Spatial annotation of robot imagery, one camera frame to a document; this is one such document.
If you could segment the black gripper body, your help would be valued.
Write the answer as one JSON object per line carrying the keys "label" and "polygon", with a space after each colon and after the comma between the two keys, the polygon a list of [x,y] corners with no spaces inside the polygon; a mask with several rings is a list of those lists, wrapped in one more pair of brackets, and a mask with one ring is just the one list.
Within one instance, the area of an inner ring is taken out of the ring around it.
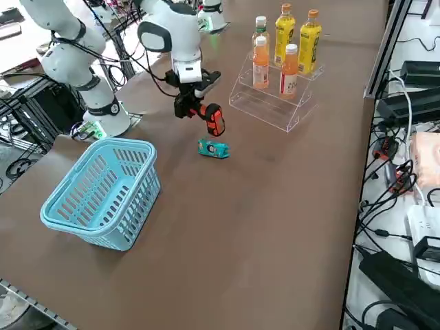
{"label": "black gripper body", "polygon": [[165,73],[165,82],[175,88],[178,88],[179,93],[187,93],[188,89],[191,85],[196,86],[197,95],[201,97],[205,97],[207,93],[209,93],[214,86],[219,82],[221,77],[220,71],[212,71],[209,72],[206,69],[202,69],[202,81],[198,82],[181,82],[179,80],[178,75],[173,70],[168,70]]}

